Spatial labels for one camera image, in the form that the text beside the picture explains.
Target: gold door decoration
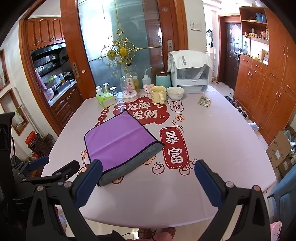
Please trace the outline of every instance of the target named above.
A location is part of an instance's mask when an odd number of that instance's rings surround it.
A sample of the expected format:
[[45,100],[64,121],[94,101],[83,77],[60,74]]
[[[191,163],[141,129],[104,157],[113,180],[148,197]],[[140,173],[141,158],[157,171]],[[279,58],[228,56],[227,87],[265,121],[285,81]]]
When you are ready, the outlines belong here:
[[133,58],[136,55],[136,52],[141,50],[141,49],[150,49],[150,48],[162,48],[162,46],[157,46],[157,47],[145,47],[145,48],[138,48],[135,47],[135,45],[128,40],[127,37],[124,37],[124,31],[119,27],[119,21],[118,21],[118,15],[117,15],[117,8],[116,8],[116,2],[114,1],[114,7],[115,7],[115,15],[116,15],[116,20],[117,20],[117,32],[116,35],[118,38],[113,41],[113,45],[111,46],[105,46],[101,51],[101,57],[95,58],[90,60],[94,61],[97,59],[102,59],[102,61],[109,66],[115,66],[117,65],[125,65],[124,72],[127,71],[126,64],[131,63]]

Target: white shoe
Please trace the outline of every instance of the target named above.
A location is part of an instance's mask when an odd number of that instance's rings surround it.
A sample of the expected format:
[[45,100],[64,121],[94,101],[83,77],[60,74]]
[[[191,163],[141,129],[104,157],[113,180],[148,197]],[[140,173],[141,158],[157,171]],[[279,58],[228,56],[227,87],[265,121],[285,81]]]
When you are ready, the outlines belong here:
[[254,130],[254,131],[259,131],[259,126],[256,125],[256,123],[248,123],[249,126]]

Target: white towel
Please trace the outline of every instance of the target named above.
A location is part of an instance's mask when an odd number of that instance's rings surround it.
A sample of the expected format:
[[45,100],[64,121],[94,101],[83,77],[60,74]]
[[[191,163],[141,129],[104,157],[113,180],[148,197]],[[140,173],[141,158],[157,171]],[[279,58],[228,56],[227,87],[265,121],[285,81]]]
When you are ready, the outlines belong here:
[[211,69],[213,63],[210,57],[202,52],[194,50],[179,50],[168,53],[168,72],[176,69],[202,68],[205,64]]

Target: pink figurine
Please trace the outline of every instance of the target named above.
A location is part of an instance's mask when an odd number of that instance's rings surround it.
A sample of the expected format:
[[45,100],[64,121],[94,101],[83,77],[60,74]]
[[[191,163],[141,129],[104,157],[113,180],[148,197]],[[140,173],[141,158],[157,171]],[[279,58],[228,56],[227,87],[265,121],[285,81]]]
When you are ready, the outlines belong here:
[[145,91],[145,97],[148,97],[148,99],[151,99],[150,89],[153,87],[153,84],[150,85],[144,85],[144,91]]

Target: red sign with chinese characters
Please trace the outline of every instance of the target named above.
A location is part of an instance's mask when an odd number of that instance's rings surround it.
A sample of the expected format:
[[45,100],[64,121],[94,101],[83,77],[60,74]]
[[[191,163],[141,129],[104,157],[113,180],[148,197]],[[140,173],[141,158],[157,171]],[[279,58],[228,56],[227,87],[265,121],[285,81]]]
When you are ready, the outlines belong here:
[[167,106],[157,103],[152,103],[148,97],[141,97],[132,103],[119,102],[114,106],[114,115],[123,112],[124,109],[135,117],[142,125],[156,123],[160,125],[164,123],[170,116],[167,112]]
[[160,140],[165,144],[163,157],[169,169],[179,169],[189,164],[187,147],[177,127],[166,127],[160,131]]

